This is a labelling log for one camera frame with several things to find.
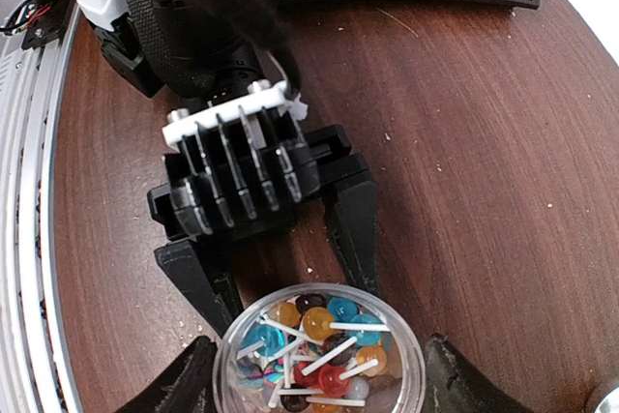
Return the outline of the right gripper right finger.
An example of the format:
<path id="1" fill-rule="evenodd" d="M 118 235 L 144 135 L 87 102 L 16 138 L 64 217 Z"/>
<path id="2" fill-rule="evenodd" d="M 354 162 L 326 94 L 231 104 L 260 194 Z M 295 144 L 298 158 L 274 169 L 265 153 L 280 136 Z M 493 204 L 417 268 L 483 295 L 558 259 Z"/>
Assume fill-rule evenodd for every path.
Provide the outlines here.
<path id="1" fill-rule="evenodd" d="M 431 335 L 424 353 L 424 412 L 531 412 L 494 385 L 443 335 Z"/>

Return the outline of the metal scoop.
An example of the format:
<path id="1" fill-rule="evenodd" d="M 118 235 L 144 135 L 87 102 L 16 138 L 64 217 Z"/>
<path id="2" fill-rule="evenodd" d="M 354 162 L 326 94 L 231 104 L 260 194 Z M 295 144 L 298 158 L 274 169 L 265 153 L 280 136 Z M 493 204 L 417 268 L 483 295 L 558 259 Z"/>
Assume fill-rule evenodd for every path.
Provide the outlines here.
<path id="1" fill-rule="evenodd" d="M 618 413 L 619 387 L 617 383 L 607 383 L 598 386 L 589 396 L 586 413 Z"/>

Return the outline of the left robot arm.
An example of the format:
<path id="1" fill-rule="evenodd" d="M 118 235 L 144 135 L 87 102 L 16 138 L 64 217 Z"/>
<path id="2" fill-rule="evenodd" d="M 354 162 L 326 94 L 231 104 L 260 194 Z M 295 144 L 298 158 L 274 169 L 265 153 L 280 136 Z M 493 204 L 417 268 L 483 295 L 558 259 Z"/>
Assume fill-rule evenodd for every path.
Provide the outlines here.
<path id="1" fill-rule="evenodd" d="M 263 0 L 77 0 L 110 66 L 181 100 L 162 133 L 166 182 L 148 192 L 167 278 L 219 334 L 241 313 L 228 254 L 291 227 L 320 199 L 346 282 L 379 291 L 377 191 L 342 127 L 306 133 L 302 78 Z"/>

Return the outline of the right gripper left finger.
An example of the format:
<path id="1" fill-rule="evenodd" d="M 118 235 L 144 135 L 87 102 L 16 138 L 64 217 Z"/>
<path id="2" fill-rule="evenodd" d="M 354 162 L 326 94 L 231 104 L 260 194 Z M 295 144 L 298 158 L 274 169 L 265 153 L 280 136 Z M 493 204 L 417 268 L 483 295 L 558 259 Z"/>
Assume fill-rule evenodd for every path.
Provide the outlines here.
<path id="1" fill-rule="evenodd" d="M 118 412 L 215 413 L 212 381 L 216 354 L 214 342 L 205 336 L 196 338 Z"/>

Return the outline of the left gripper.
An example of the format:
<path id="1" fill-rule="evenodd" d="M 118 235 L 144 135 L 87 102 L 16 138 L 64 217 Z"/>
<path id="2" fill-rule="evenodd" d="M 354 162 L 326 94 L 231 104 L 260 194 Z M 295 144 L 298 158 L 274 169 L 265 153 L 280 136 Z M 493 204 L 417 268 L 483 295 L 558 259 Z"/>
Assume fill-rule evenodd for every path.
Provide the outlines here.
<path id="1" fill-rule="evenodd" d="M 378 195 L 366 160 L 340 125 L 200 127 L 163 157 L 167 180 L 148 191 L 151 217 L 170 243 L 157 264 L 223 337 L 244 307 L 229 261 L 201 242 L 241 242 L 294 220 L 320 199 L 348 285 L 378 296 Z"/>

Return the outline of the clear plastic jar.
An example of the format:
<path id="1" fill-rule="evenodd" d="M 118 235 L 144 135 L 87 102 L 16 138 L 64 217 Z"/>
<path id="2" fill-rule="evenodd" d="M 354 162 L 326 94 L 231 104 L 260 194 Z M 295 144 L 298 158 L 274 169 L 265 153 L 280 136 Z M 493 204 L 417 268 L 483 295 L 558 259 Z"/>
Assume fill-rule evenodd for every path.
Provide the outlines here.
<path id="1" fill-rule="evenodd" d="M 383 300 L 308 283 L 256 301 L 221 339 L 213 370 L 219 412 L 420 412 L 421 345 Z"/>

